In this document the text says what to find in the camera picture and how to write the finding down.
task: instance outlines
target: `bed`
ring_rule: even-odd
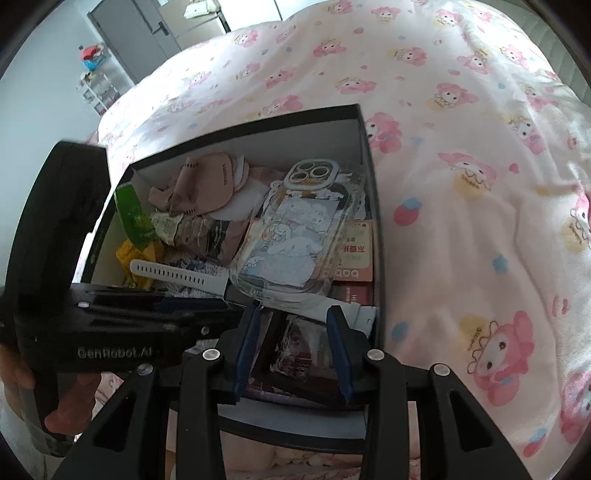
[[[195,136],[359,103],[384,219],[384,348],[450,365],[537,480],[591,414],[591,93],[539,17],[489,3],[500,11],[332,0],[214,38],[124,95],[99,144],[116,184]]]

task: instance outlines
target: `human hand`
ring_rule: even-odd
[[[8,405],[22,417],[18,388],[32,390],[35,378],[22,356],[5,345],[0,345],[0,380],[5,386]],[[92,419],[99,384],[100,374],[78,374],[76,382],[60,399],[57,410],[45,418],[47,430],[69,436],[83,432]]]

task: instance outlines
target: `triangular cutout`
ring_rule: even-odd
[[[480,423],[472,409],[462,398],[460,393],[450,393],[453,415],[456,419],[457,434],[460,447],[464,452],[472,452],[492,445],[492,438]]]
[[[130,392],[117,406],[109,420],[103,425],[95,436],[94,445],[97,447],[123,452],[127,443],[131,416],[134,412],[136,394]]]

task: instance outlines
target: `clear phone case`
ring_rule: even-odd
[[[279,309],[309,301],[304,294],[325,296],[364,184],[361,165],[339,167],[332,160],[295,164],[234,257],[232,283]]]

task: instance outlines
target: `green package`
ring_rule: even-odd
[[[135,248],[143,251],[152,240],[158,239],[154,225],[148,215],[144,213],[142,204],[131,183],[122,185],[115,190],[115,204],[123,224],[123,230]]]

